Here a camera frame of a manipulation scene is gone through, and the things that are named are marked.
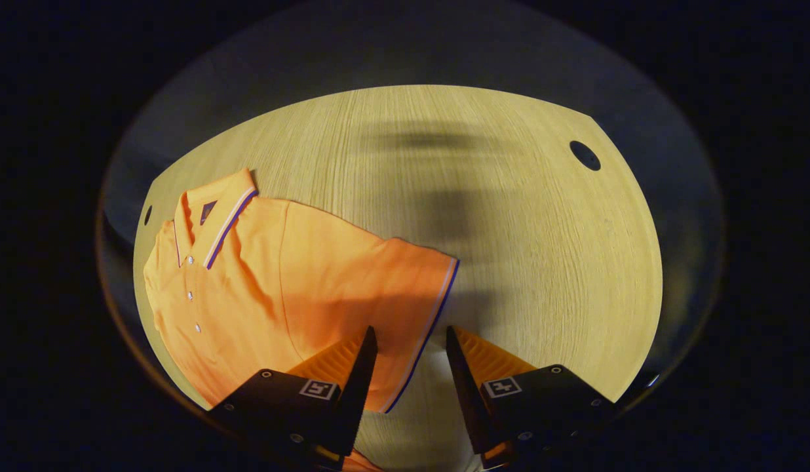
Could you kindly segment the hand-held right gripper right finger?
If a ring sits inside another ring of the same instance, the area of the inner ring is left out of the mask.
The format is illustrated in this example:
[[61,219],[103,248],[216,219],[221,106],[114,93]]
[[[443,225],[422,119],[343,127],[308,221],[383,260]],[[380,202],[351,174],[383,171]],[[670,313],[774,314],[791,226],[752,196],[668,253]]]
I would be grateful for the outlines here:
[[536,367],[460,326],[446,353],[466,431],[484,469],[545,469],[610,422],[617,406],[568,367]]

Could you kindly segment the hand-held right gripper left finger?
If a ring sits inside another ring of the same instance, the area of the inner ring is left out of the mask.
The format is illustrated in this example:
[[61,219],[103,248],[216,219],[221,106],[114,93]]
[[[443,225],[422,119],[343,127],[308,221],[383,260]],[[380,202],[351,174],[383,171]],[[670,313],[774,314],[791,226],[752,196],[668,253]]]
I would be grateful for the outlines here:
[[367,326],[288,372],[256,371],[205,418],[282,471],[340,471],[354,449],[377,352]]

